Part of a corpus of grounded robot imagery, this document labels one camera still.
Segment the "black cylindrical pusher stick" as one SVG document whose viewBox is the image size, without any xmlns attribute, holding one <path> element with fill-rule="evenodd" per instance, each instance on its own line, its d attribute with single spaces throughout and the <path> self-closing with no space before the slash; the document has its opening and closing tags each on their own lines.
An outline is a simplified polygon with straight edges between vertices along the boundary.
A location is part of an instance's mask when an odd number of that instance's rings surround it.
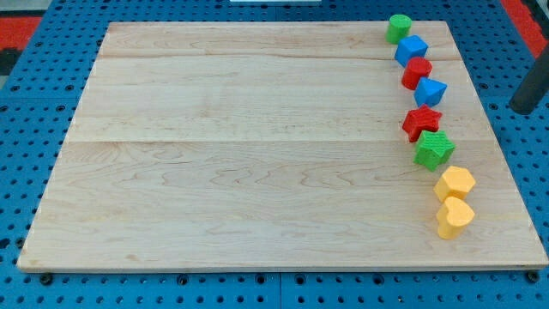
<svg viewBox="0 0 549 309">
<path fill-rule="evenodd" d="M 529 115 L 548 91 L 548 45 L 536 58 L 531 70 L 510 100 L 510 108 L 521 115 Z"/>
</svg>

